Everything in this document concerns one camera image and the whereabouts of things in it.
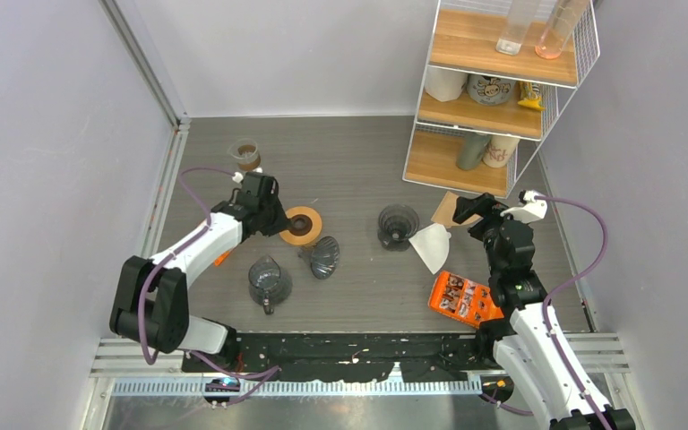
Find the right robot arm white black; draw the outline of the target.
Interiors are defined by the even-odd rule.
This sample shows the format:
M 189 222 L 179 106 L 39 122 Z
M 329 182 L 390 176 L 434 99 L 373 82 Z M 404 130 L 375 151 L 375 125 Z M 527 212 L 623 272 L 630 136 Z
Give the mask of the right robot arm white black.
M 452 219 L 461 224 L 477 216 L 469 235 L 483 244 L 491 298 L 502 317 L 482 322 L 476 356 L 487 367 L 500 366 L 529 406 L 541 429 L 634 429 L 625 408 L 617 408 L 589 378 L 567 341 L 552 305 L 554 295 L 590 272 L 585 269 L 547 291 L 533 269 L 532 223 L 543 219 L 555 201 L 523 191 L 517 206 L 490 193 L 460 197 Z

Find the white paper coffee filter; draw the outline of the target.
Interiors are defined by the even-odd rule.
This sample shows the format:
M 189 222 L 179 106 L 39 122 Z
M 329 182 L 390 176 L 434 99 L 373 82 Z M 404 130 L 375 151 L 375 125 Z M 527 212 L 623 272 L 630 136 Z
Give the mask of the white paper coffee filter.
M 449 257 L 451 237 L 446 226 L 434 223 L 419 230 L 409 242 L 427 269 L 436 274 Z

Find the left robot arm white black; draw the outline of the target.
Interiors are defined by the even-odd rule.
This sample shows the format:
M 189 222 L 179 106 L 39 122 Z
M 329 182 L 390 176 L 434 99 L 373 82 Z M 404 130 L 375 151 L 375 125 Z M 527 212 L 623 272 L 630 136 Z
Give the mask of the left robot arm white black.
M 176 350 L 196 350 L 215 369 L 227 371 L 239 348 L 234 329 L 191 314 L 188 290 L 219 256 L 255 234 L 286 230 L 290 221 L 274 176 L 259 171 L 233 174 L 228 200 L 202 206 L 193 231 L 150 257 L 134 255 L 122 265 L 109 317 L 110 330 L 142 347 L 146 360 Z

